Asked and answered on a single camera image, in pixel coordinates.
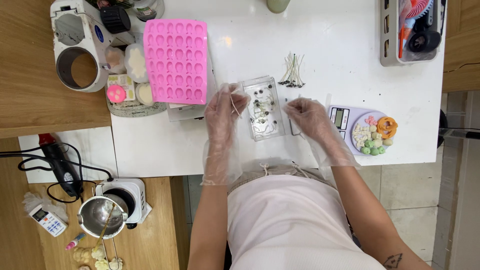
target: wooden surface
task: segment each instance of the wooden surface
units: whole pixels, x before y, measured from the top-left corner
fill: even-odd
[[[102,90],[70,90],[57,76],[52,2],[0,5],[0,138],[111,125]],[[91,78],[90,61],[75,64],[74,70],[80,71],[76,79]]]
[[[145,183],[146,201],[153,209],[142,224],[138,224],[132,230],[125,227],[114,237],[117,253],[123,259],[124,269],[185,270],[188,263],[188,250],[185,252],[185,248],[188,248],[189,243],[181,178],[180,181],[168,177],[142,178],[142,180]],[[39,192],[48,185],[30,184],[29,187],[32,192]],[[91,196],[92,185],[84,184],[85,199]],[[58,186],[51,191],[60,199],[70,199]],[[73,260],[72,250],[65,251],[65,246],[83,232],[76,219],[79,206],[79,201],[67,205],[69,227],[55,238],[38,226],[41,249],[48,269],[76,270],[82,265]],[[87,235],[78,246],[93,247],[96,240],[97,238]],[[111,260],[114,257],[112,241],[106,240],[105,245]],[[94,270],[94,264],[95,260],[91,259],[87,265]]]
[[[443,92],[480,89],[480,0],[448,2]]]
[[[20,150],[17,138],[0,139],[0,151]],[[2,269],[45,270],[39,225],[24,211],[28,184],[25,172],[17,169],[22,158],[0,159],[0,261]]]

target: beige shorts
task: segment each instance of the beige shorts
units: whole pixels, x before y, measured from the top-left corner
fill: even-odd
[[[320,171],[318,171],[318,169],[302,169],[302,171],[308,176],[308,178],[315,179],[325,185],[331,186],[332,188],[336,189],[334,185],[332,185],[320,175]],[[299,171],[299,169],[288,165],[271,166],[267,169],[267,173],[268,175],[286,174],[305,177],[305,175],[301,171]],[[262,178],[264,176],[265,171],[244,172],[235,182],[228,185],[228,194],[230,195],[230,193],[234,191],[237,187],[253,180]]]

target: pink silicone mold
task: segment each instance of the pink silicone mold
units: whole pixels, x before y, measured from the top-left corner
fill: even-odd
[[[153,101],[206,103],[206,23],[184,19],[148,20],[144,50]]]

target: pink marker pen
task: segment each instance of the pink marker pen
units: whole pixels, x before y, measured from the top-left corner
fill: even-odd
[[[70,250],[72,247],[74,246],[77,246],[78,243],[80,242],[80,240],[84,239],[85,238],[85,234],[84,233],[80,233],[77,237],[75,237],[75,239],[73,239],[68,245],[67,247],[65,248],[65,250]]]

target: person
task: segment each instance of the person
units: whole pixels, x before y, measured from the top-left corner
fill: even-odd
[[[224,269],[227,241],[234,270],[432,269],[402,241],[316,101],[298,98],[284,110],[321,146],[326,155],[321,161],[331,165],[334,183],[318,170],[295,164],[269,170],[265,166],[263,172],[245,172],[229,183],[235,121],[250,101],[231,93],[234,89],[223,87],[205,110],[208,157],[192,227],[189,270]]]

